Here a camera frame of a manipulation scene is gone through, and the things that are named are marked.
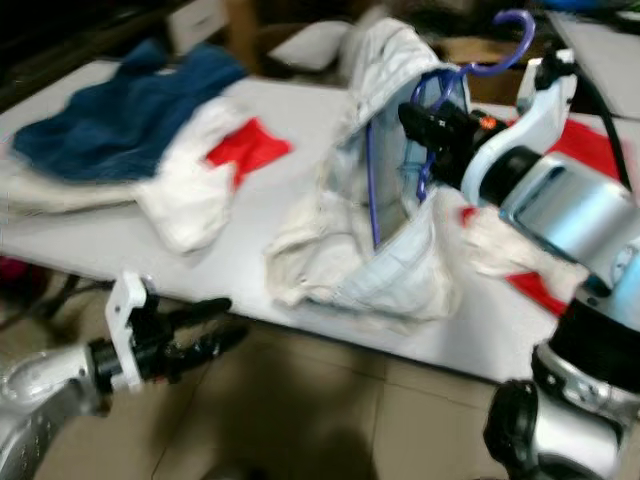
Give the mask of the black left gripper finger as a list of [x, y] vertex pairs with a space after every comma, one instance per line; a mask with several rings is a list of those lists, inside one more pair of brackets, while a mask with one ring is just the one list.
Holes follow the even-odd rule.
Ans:
[[209, 364], [234, 349], [250, 334], [250, 325], [244, 323], [223, 323], [211, 332], [193, 340], [187, 347], [180, 348], [175, 356], [175, 370], [188, 371]]
[[223, 314], [227, 314], [233, 302], [230, 298], [211, 298], [200, 302], [175, 308], [170, 311], [170, 325], [174, 329], [192, 328], [207, 321], [214, 320]]

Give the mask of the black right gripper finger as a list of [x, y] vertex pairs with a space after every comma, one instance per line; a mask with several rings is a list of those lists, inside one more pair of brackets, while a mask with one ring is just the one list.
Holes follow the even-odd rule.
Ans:
[[456, 137], [454, 123], [447, 114], [415, 102], [399, 105], [398, 118], [404, 136], [415, 143], [448, 143]]
[[422, 186], [460, 186], [465, 175], [465, 148], [460, 145], [424, 145]]

